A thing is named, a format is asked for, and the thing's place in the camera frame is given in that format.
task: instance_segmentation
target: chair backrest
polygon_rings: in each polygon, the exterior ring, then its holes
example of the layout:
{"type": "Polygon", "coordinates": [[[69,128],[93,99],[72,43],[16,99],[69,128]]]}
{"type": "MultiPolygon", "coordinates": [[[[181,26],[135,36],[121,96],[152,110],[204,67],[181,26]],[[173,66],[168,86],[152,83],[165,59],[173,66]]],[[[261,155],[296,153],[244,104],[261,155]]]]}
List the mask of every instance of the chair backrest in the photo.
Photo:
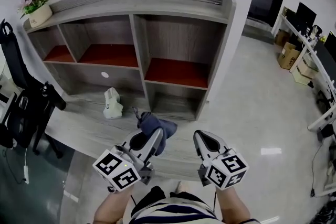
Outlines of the chair backrest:
{"type": "Polygon", "coordinates": [[[42,85],[42,83],[29,74],[25,63],[23,62],[13,29],[8,22],[5,22],[5,20],[0,24],[0,44],[13,81],[17,86],[23,89],[28,89],[35,88],[40,84],[42,85]]]}

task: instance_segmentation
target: gray wooden shelf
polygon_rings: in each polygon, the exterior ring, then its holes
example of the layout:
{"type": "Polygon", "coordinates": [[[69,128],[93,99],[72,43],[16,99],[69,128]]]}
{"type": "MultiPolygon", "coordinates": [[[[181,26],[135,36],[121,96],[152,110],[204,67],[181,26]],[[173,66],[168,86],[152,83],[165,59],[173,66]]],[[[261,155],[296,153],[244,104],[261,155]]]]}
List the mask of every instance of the gray wooden shelf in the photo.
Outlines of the gray wooden shelf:
{"type": "Polygon", "coordinates": [[[127,111],[134,105],[193,121],[211,89],[235,6],[233,0],[61,0],[51,4],[48,21],[36,28],[26,21],[24,28],[68,100],[80,91],[81,102],[102,101],[115,87],[127,111]]]}

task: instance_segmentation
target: white circle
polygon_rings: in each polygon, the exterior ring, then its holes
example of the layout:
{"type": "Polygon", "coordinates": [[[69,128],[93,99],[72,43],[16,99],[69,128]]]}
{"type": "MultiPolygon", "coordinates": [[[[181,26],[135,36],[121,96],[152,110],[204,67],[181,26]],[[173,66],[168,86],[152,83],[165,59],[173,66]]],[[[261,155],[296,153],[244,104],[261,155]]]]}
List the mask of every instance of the white circle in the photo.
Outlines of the white circle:
{"type": "Polygon", "coordinates": [[[108,78],[108,77],[109,77],[109,74],[107,74],[106,72],[102,72],[101,75],[102,75],[104,78],[108,78]]]}

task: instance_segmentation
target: white vase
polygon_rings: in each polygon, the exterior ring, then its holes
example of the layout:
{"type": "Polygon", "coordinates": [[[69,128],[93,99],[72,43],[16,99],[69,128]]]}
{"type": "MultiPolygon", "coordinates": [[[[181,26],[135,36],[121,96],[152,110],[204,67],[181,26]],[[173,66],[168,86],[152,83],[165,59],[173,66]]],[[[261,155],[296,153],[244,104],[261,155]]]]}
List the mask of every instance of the white vase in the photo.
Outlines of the white vase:
{"type": "Polygon", "coordinates": [[[44,4],[42,7],[35,10],[29,15],[30,25],[34,28],[43,24],[47,19],[52,16],[52,10],[49,5],[44,4]]]}

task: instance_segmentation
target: black chair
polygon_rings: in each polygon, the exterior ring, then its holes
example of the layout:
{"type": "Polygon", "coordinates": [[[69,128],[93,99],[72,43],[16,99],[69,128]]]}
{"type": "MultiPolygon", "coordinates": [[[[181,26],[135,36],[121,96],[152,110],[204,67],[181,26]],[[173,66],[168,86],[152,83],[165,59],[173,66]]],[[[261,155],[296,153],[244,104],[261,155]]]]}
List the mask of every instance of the black chair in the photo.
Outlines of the black chair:
{"type": "MultiPolygon", "coordinates": [[[[62,153],[57,150],[54,140],[45,133],[45,128],[55,106],[63,110],[66,102],[51,84],[42,84],[29,74],[13,29],[5,20],[0,24],[0,44],[14,83],[23,89],[18,98],[16,94],[12,94],[7,101],[0,119],[0,144],[12,147],[13,137],[20,146],[27,148],[36,133],[33,152],[39,154],[36,148],[45,134],[56,156],[61,158],[62,153]]],[[[5,102],[6,99],[4,96],[0,98],[5,102]]]]}

